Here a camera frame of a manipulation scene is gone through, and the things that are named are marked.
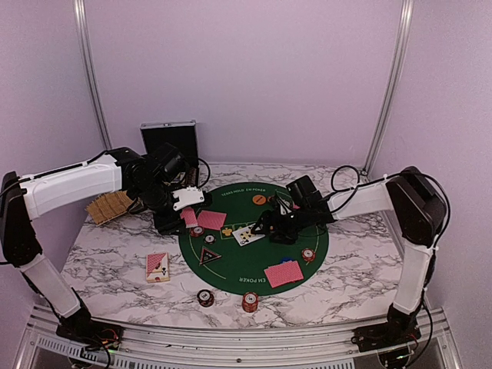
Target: lavender backdrop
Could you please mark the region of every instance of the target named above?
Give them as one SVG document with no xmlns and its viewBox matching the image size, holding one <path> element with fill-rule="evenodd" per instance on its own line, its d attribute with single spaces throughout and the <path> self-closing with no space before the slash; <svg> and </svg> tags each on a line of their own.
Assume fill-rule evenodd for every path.
<svg viewBox="0 0 492 369">
<path fill-rule="evenodd" d="M 115 146 L 197 119 L 212 161 L 362 165 L 401 2 L 87 0 Z"/>
<path fill-rule="evenodd" d="M 430 297 L 465 368 L 490 367 L 492 3 L 419 1 L 374 175 L 416 165 L 447 190 L 452 222 Z"/>
<path fill-rule="evenodd" d="M 102 149 L 85 84 L 71 2 L 0 2 L 0 175 L 23 175 Z M 35 221 L 57 268 L 81 227 L 83 204 Z M 13 267 L 0 267 L 1 367 L 12 367 L 35 296 Z"/>
</svg>

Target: metal corner post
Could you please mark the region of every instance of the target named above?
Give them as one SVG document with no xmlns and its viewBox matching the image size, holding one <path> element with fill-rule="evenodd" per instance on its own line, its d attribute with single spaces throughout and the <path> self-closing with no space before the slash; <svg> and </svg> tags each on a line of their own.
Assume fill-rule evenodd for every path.
<svg viewBox="0 0 492 369">
<path fill-rule="evenodd" d="M 91 43 L 89 41 L 87 20 L 85 18 L 85 0 L 74 0 L 74 10 L 77 33 L 80 38 L 82 61 L 84 62 L 85 77 L 87 79 L 89 92 L 91 94 L 92 105 L 94 107 L 94 113 L 98 123 L 98 130 L 101 135 L 102 144 L 106 150 L 109 150 L 112 148 L 112 145 L 111 139 L 109 138 L 105 115 L 102 111 L 101 98 L 99 97 L 94 63 L 92 61 Z"/>
<path fill-rule="evenodd" d="M 371 146 L 369 148 L 369 152 L 367 153 L 366 161 L 363 168 L 363 170 L 369 174 L 374 167 L 377 154 L 381 148 L 384 131 L 386 130 L 386 126 L 390 117 L 390 110 L 394 98 L 394 93 L 396 91 L 398 81 L 400 80 L 401 71 L 403 69 L 413 10 L 414 0 L 403 0 L 403 4 L 401 6 L 400 25 L 398 27 L 397 41 L 394 47 L 394 56 L 393 62 L 391 64 L 390 77 L 388 79 L 386 93 L 384 94 L 383 104 L 381 106 L 381 111 L 377 120 L 376 131 L 374 132 Z"/>
</svg>

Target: black poker chip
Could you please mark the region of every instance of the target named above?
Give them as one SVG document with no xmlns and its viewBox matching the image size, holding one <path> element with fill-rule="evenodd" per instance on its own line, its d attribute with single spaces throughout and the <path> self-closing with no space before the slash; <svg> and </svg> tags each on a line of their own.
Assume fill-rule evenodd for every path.
<svg viewBox="0 0 492 369">
<path fill-rule="evenodd" d="M 200 290 L 197 293 L 197 299 L 204 308 L 209 308 L 214 304 L 214 295 L 209 290 Z"/>
<path fill-rule="evenodd" d="M 213 234 L 207 234 L 204 240 L 205 240 L 205 244 L 213 244 L 217 239 Z"/>
</svg>

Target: poker table mat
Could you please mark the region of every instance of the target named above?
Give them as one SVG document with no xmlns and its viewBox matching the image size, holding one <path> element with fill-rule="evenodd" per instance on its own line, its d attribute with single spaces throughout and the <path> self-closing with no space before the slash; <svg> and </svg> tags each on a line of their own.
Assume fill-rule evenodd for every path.
<svg viewBox="0 0 492 369">
<path fill-rule="evenodd" d="M 323 264 L 328 251 L 328 233 L 312 226 L 302 231 L 295 244 L 274 244 L 268 237 L 251 244 L 240 246 L 232 231 L 254 224 L 265 210 L 271 209 L 266 203 L 257 205 L 255 195 L 266 198 L 277 192 L 278 196 L 291 202 L 286 188 L 275 184 L 242 182 L 228 184 L 211 191 L 213 203 L 203 210 L 227 214 L 224 227 L 220 231 L 205 229 L 200 237 L 192 237 L 190 230 L 179 236 L 179 246 L 186 263 L 200 279 L 223 291 L 232 294 L 255 292 L 260 296 L 278 294 L 296 288 L 307 281 Z M 207 234 L 215 236 L 215 243 L 205 244 Z M 221 258 L 200 265 L 201 250 L 205 247 Z M 302 250 L 310 248 L 316 253 L 314 261 L 307 263 L 301 256 Z M 272 288 L 264 270 L 280 264 L 283 258 L 299 262 L 304 280 Z"/>
</svg>

